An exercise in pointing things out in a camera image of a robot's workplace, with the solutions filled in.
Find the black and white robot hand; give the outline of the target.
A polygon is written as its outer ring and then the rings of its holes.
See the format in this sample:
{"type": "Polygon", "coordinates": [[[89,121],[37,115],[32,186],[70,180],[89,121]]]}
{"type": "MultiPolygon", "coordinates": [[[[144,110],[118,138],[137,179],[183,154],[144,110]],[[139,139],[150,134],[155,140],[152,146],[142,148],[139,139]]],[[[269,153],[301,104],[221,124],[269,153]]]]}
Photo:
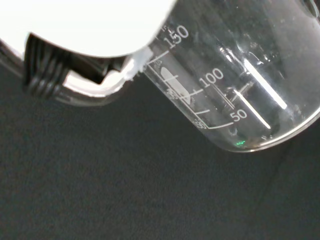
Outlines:
{"type": "Polygon", "coordinates": [[[24,92],[77,107],[116,100],[152,58],[174,0],[3,0],[0,63],[24,92]]]}

